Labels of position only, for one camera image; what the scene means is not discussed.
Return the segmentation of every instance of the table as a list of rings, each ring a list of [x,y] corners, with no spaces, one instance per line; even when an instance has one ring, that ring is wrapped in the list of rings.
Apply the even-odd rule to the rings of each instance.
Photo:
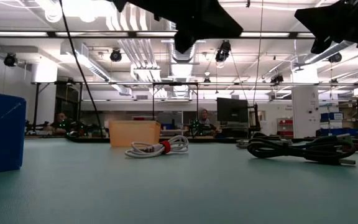
[[[4,223],[357,223],[357,167],[254,159],[232,144],[130,159],[108,144],[25,141],[0,173]]]

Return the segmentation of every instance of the ceiling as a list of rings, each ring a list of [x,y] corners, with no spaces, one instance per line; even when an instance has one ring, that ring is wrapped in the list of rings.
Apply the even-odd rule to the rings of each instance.
[[[246,1],[220,0],[222,7],[242,26],[244,32],[308,32],[295,18],[297,8],[330,5],[336,0],[266,0],[262,10],[261,0],[252,0],[251,7],[246,8]],[[76,30],[108,30],[105,19],[98,17],[94,22],[83,22],[78,17],[68,17],[70,31]],[[150,30],[167,30],[166,21],[157,22],[151,14],[147,13],[147,25]],[[45,13],[35,1],[0,0],[0,30],[61,30],[65,31],[62,20],[50,23],[45,19]],[[81,39],[89,47],[89,56],[97,61],[115,80],[131,81],[129,75],[131,62],[123,54],[121,62],[112,62],[109,59],[112,49],[119,47],[117,39]],[[225,61],[223,68],[216,68],[214,55],[222,40],[205,40],[196,48],[196,59],[191,76],[192,80],[202,82],[204,73],[210,72],[212,82],[259,82],[269,78],[268,72],[277,65],[298,55],[301,60],[310,53],[314,40],[268,40],[268,39],[235,39],[230,40],[232,57]],[[80,79],[78,68],[69,55],[60,54],[60,45],[63,39],[0,39],[0,46],[35,46],[55,58],[59,63],[59,75]],[[157,64],[161,68],[161,77],[170,74],[170,54],[168,44],[161,39],[152,39],[151,45]],[[341,51],[342,61],[358,55],[355,45]],[[19,59],[35,63],[39,55],[18,54]],[[318,62],[319,81],[327,82],[331,77],[358,69],[358,58],[341,63],[331,70],[329,62]],[[289,62],[280,67],[286,82],[291,81],[291,66]],[[92,80],[93,74],[84,68],[87,79]],[[342,82],[358,82],[358,74]]]

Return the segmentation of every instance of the black power cord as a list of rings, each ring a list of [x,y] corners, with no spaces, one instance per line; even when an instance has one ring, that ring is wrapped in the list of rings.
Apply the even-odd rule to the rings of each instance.
[[[266,159],[278,156],[304,157],[309,161],[323,164],[356,164],[347,158],[356,152],[353,143],[342,136],[321,137],[309,143],[290,146],[289,144],[277,144],[269,139],[253,138],[249,140],[248,151],[255,157]]]
[[[98,112],[98,109],[96,108],[96,105],[95,105],[95,103],[94,103],[94,100],[93,100],[93,97],[92,97],[90,88],[89,88],[89,86],[88,86],[88,82],[86,82],[86,78],[85,78],[84,72],[82,71],[80,62],[78,61],[78,57],[77,57],[77,54],[76,54],[76,51],[75,51],[73,39],[71,39],[70,30],[68,29],[67,20],[66,20],[66,15],[65,15],[65,12],[64,12],[64,10],[63,10],[62,0],[59,0],[59,3],[60,3],[60,7],[61,7],[61,9],[62,9],[63,22],[64,22],[64,24],[65,24],[68,41],[70,42],[71,51],[73,52],[73,55],[74,55],[74,58],[75,58],[75,63],[77,64],[78,69],[80,70],[82,79],[84,80],[85,87],[86,87],[86,91],[88,92],[89,97],[91,98],[92,105],[93,105],[93,109],[94,109],[94,112],[96,113],[96,117],[97,117],[97,119],[98,119],[98,124],[99,124],[99,128],[100,128],[100,136],[101,136],[101,138],[103,138],[103,131],[102,131],[102,125],[101,125],[101,122],[100,122],[99,112]]]

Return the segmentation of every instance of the laboratory room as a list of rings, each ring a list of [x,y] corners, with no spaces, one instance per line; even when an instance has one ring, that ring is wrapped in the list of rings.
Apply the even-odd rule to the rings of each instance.
[[[0,0],[0,224],[38,223],[358,224],[358,1]]]

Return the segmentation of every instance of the teal tabletop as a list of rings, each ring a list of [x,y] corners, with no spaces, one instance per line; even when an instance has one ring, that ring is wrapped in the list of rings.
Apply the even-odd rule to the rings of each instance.
[[[233,144],[131,159],[108,144],[26,140],[0,173],[4,223],[358,224],[357,165],[255,159]]]

